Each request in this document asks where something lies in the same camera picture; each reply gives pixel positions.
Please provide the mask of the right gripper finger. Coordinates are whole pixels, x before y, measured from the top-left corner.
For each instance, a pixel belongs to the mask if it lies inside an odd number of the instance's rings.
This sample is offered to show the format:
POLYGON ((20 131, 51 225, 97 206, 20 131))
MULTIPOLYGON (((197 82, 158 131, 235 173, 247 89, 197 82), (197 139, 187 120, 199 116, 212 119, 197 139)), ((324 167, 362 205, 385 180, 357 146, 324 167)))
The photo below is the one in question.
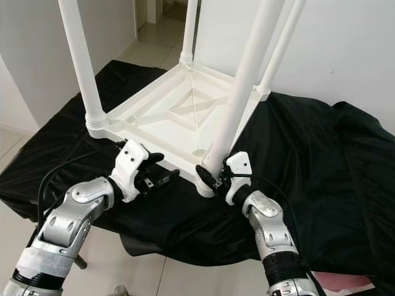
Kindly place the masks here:
POLYGON ((198 177, 206 186, 218 186, 217 180, 212 176, 211 172, 205 167, 197 165, 195 166, 198 177))

